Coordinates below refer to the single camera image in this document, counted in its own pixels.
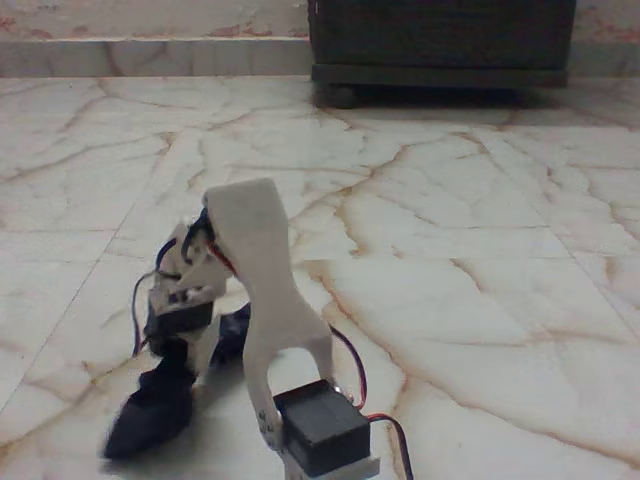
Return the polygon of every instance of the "black cloth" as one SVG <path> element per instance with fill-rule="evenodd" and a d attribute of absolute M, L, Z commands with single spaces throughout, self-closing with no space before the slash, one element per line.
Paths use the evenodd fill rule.
<path fill-rule="evenodd" d="M 220 319 L 220 338 L 211 363 L 242 357 L 249 329 L 249 304 Z M 192 386 L 196 378 L 187 368 L 187 344 L 167 342 L 160 364 L 140 375 L 140 388 L 129 397 L 116 419 L 103 452 L 110 460 L 124 460 L 177 437 L 193 416 Z"/>

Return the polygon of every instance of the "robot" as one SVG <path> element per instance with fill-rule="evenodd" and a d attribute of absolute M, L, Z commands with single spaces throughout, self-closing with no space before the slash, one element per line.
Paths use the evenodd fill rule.
<path fill-rule="evenodd" d="M 379 474 L 371 454 L 370 425 L 394 422 L 360 413 L 366 397 L 364 367 L 349 340 L 322 320 L 298 291 L 289 259 L 288 221 L 272 180 L 209 189 L 199 218 L 178 224 L 156 258 L 155 269 L 134 289 L 134 355 L 146 345 L 161 358 L 139 378 L 108 437 L 104 456 L 133 457 L 176 437 L 191 421 L 192 386 L 209 365 L 242 357 L 258 427 L 280 456 L 287 480 L 361 480 Z M 215 303 L 235 276 L 250 303 L 229 315 Z M 153 277 L 141 339 L 135 295 Z M 354 354 L 361 376 L 359 406 L 342 394 L 334 378 L 332 336 Z M 282 350 L 304 348 L 319 380 L 274 397 L 268 383 L 271 361 Z M 402 449 L 413 478 L 408 450 Z"/>

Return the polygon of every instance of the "brown vein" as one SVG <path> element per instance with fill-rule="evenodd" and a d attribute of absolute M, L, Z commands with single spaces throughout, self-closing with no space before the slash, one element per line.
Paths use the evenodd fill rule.
<path fill-rule="evenodd" d="M 437 378 L 433 378 L 428 373 L 420 370 L 412 365 L 406 363 L 402 356 L 389 344 L 385 341 L 384 337 L 380 335 L 378 332 L 369 327 L 365 322 L 363 322 L 357 314 L 354 312 L 354 309 L 350 308 L 346 303 L 345 299 L 340 295 L 337 288 L 333 285 L 331 280 L 331 275 L 327 269 L 327 262 L 325 261 L 313 261 L 313 262 L 305 262 L 304 267 L 306 268 L 310 278 L 320 284 L 329 294 L 332 299 L 332 302 L 323 309 L 322 315 L 328 321 L 331 321 L 332 313 L 328 308 L 333 305 L 340 312 L 340 314 L 352 322 L 362 333 L 365 335 L 373 344 L 377 345 L 383 351 L 387 353 L 390 361 L 403 372 L 405 377 L 405 383 L 410 382 L 411 380 L 419 380 L 428 385 L 431 385 L 435 389 L 441 391 L 445 394 L 451 401 L 453 401 L 456 405 L 461 408 L 468 410 L 475 410 L 478 412 L 485 413 L 492 417 L 495 417 L 518 430 L 522 430 L 524 432 L 529 432 L 534 435 L 544 435 L 548 438 L 556 440 L 564 445 L 579 448 L 581 450 L 585 450 L 612 460 L 620 461 L 630 468 L 634 470 L 640 470 L 640 460 L 636 458 L 633 454 L 629 454 L 627 452 L 620 452 L 615 450 L 614 448 L 608 448 L 607 446 L 593 445 L 587 441 L 580 440 L 571 440 L 568 438 L 564 438 L 561 434 L 556 432 L 550 432 L 545 429 L 534 428 L 530 425 L 527 425 L 517 418 L 513 418 L 507 415 L 499 415 L 495 412 L 492 412 L 481 405 L 477 405 L 470 400 L 465 400 L 459 397 L 455 392 L 450 391 L 447 385 L 440 381 Z M 399 411 L 402 407 L 402 398 L 404 395 L 398 395 L 396 397 L 396 402 L 393 406 L 393 411 Z M 397 455 L 394 458 L 394 465 L 398 464 Z"/>

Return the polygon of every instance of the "dark wooden cabinet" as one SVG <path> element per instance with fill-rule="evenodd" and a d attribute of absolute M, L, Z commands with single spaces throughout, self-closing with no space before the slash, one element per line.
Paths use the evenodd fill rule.
<path fill-rule="evenodd" d="M 322 84 L 566 84 L 575 0 L 310 0 Z"/>

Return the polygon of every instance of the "red wire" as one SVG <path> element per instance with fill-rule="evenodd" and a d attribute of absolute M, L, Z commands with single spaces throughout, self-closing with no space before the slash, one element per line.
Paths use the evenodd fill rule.
<path fill-rule="evenodd" d="M 236 271 L 233 264 L 225 256 L 225 254 L 220 251 L 220 248 L 218 248 L 218 246 L 215 243 L 208 242 L 207 249 L 209 250 L 209 253 L 214 257 L 216 257 L 218 260 L 220 260 L 220 263 L 222 263 L 225 267 L 227 267 L 231 273 L 233 273 L 236 277 L 238 276 L 238 272 Z"/>

